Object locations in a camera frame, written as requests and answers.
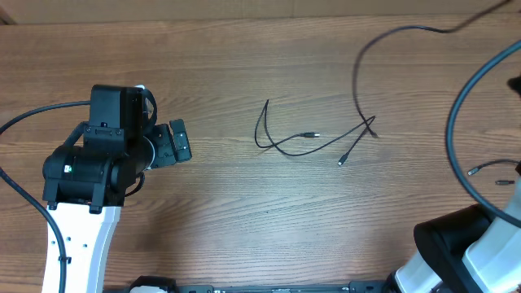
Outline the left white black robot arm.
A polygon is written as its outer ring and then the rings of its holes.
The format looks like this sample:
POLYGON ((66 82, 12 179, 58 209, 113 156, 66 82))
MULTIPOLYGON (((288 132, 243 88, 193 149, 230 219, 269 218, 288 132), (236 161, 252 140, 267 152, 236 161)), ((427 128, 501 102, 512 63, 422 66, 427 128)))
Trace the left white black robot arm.
POLYGON ((63 238, 59 252, 48 233, 42 289, 59 290, 65 265, 67 292, 103 290, 107 256, 126 197, 147 170, 191 159, 183 120, 157 124, 150 90, 139 85, 95 85, 90 118, 46 159, 43 199, 63 238))

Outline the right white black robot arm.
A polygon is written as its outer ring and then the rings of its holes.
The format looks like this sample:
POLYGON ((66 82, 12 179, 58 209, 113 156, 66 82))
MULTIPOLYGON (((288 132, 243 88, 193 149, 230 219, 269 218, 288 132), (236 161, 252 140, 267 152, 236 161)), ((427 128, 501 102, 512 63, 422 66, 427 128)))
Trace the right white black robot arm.
POLYGON ((414 227, 417 251, 389 276, 390 292, 513 292, 520 228, 476 204, 414 227))

